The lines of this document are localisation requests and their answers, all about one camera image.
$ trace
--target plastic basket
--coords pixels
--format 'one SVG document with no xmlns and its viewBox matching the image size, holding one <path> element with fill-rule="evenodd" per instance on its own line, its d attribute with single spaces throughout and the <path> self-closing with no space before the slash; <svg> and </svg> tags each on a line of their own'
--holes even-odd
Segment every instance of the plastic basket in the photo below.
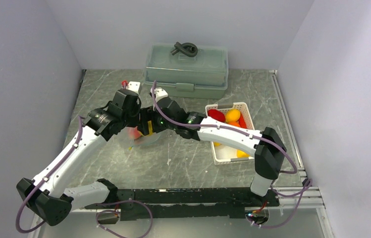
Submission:
<svg viewBox="0 0 371 238">
<path fill-rule="evenodd" d="M 210 109 L 216 109 L 222 113 L 226 113 L 231 109 L 238 109 L 244 117 L 247 129 L 254 130 L 254 124 L 252 123 L 250 111 L 246 103 L 233 103 L 233 104 L 210 104 L 206 106 L 207 111 Z M 239 163 L 245 161 L 252 161 L 253 157 L 236 157 L 236 149 L 225 145 L 214 146 L 213 142 L 210 142 L 212 147 L 213 159 L 215 165 L 226 165 L 231 163 Z"/>
</svg>

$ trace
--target gray marble surface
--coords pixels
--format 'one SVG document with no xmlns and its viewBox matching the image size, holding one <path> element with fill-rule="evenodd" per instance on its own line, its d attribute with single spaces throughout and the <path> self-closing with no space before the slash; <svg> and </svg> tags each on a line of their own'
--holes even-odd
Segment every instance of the gray marble surface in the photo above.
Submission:
<svg viewBox="0 0 371 238">
<path fill-rule="evenodd" d="M 87 70 L 66 143 L 77 132 L 77 116 L 104 106 L 112 100 L 121 81 L 144 82 L 142 70 Z M 255 129 L 274 128 L 282 138 L 289 155 L 295 158 L 279 100 L 267 70 L 230 70 L 229 87 L 220 100 L 175 98 L 186 111 L 204 113 L 207 104 L 247 103 Z M 141 92 L 142 107 L 150 106 L 150 87 Z M 291 170 L 288 161 L 282 169 Z M 164 131 L 151 145 L 128 149 L 125 136 L 113 136 L 92 156 L 70 186 L 86 185 L 106 178 L 119 188 L 185 188 L 249 186 L 254 175 L 254 162 L 230 165 L 213 164 L 209 142 L 186 140 L 173 131 Z M 301 186 L 298 175 L 281 174 L 276 186 Z"/>
</svg>

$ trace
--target white wall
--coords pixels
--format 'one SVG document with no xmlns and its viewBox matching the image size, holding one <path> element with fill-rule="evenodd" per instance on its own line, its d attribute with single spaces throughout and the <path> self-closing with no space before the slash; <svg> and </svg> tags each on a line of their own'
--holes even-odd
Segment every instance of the white wall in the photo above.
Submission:
<svg viewBox="0 0 371 238">
<path fill-rule="evenodd" d="M 226 46 L 232 68 L 277 69 L 313 0 L 47 0 L 80 65 L 144 68 L 151 43 Z"/>
<path fill-rule="evenodd" d="M 61 150 L 81 68 L 44 0 L 0 0 L 0 238 L 15 228 L 16 184 Z M 25 209 L 24 228 L 33 213 Z"/>
<path fill-rule="evenodd" d="M 278 70 L 337 237 L 371 237 L 371 0 L 316 0 Z"/>
</svg>

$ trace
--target black tube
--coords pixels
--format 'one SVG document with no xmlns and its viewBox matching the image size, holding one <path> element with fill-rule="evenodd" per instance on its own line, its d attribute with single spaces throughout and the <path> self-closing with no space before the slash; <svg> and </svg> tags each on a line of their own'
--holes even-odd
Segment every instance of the black tube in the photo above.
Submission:
<svg viewBox="0 0 371 238">
<path fill-rule="evenodd" d="M 176 53 L 181 52 L 188 57 L 194 57 L 198 53 L 197 46 L 192 43 L 181 44 L 177 42 L 175 43 L 174 47 L 175 49 L 171 51 L 172 55 L 175 55 Z"/>
</svg>

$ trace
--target red fruit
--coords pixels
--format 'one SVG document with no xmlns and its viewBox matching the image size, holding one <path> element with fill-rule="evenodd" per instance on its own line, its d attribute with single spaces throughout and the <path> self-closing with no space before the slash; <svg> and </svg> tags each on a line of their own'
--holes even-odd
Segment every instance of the red fruit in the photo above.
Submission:
<svg viewBox="0 0 371 238">
<path fill-rule="evenodd" d="M 219 122 L 225 122 L 226 121 L 226 118 L 224 116 L 223 113 L 219 112 L 218 110 L 216 109 L 210 109 L 207 111 L 207 115 L 209 115 L 209 117 L 215 119 L 215 120 L 218 120 Z"/>
<path fill-rule="evenodd" d="M 241 113 L 241 117 L 238 120 L 238 123 L 241 126 L 241 128 L 248 129 L 247 124 L 245 123 L 244 117 L 242 116 L 242 113 Z"/>
</svg>

